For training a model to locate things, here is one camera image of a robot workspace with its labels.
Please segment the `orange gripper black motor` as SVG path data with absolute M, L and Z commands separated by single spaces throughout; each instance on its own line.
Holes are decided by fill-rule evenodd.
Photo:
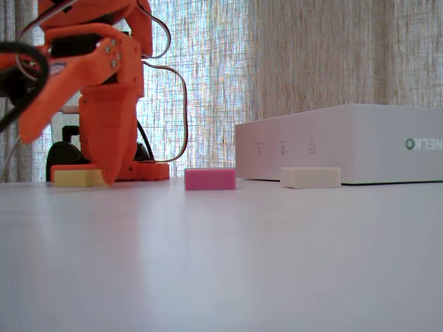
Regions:
M 107 24 L 83 24 L 47 30 L 44 50 L 50 77 L 19 118 L 21 141 L 36 140 L 81 89 L 84 156 L 102 170 L 107 185 L 113 184 L 122 164 L 136 154 L 136 104 L 143 95 L 141 44 Z M 113 76 L 117 83 L 103 84 Z

